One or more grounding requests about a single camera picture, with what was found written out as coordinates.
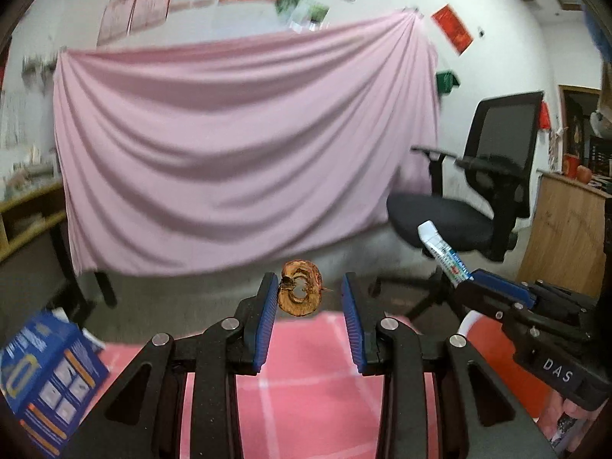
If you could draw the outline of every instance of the red poster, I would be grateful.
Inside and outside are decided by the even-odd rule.
[[[457,17],[450,5],[438,10],[431,18],[438,23],[440,29],[449,37],[455,49],[461,55],[474,41],[470,33],[465,29],[463,22]]]

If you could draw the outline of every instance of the dried fruit ring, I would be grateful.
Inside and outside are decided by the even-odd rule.
[[[293,316],[306,316],[319,307],[323,281],[319,269],[307,260],[292,260],[283,266],[281,282],[278,286],[278,306]],[[296,280],[306,282],[303,288],[305,297],[296,297]]]

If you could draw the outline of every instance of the office chair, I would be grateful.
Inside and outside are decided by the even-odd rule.
[[[481,101],[476,108],[462,158],[447,151],[412,146],[429,159],[431,195],[392,193],[387,198],[389,221],[409,245],[424,249],[419,225],[432,221],[440,235],[458,252],[477,250],[494,262],[503,262],[506,251],[516,246],[512,232],[516,219],[529,217],[529,178],[536,150],[537,128],[544,93],[513,94]],[[491,206],[493,219],[461,200],[444,198],[442,162],[455,159],[464,170],[467,184]],[[463,319],[463,306],[449,299],[452,284],[440,267],[429,278],[380,275],[369,287],[377,297],[381,285],[394,283],[426,290],[428,295],[406,316],[413,320],[434,303],[447,302]]]

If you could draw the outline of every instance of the chair seat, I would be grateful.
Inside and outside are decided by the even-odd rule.
[[[409,245],[423,248],[417,228],[432,221],[440,236],[456,251],[487,251],[493,237],[493,220],[461,200],[437,195],[393,193],[387,198],[389,221]],[[508,250],[516,246],[510,234]]]

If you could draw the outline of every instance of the pink cloth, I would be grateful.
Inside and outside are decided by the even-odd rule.
[[[140,347],[109,344],[100,358],[110,376],[103,390]],[[189,459],[191,399],[187,380],[181,459]],[[238,376],[238,407],[245,459],[373,459],[383,377],[361,376],[351,360],[344,317],[277,321],[267,362],[256,378]],[[430,458],[438,458],[435,394],[425,375]]]
[[[398,12],[319,32],[60,55],[77,273],[209,272],[313,249],[427,192],[436,52]]]

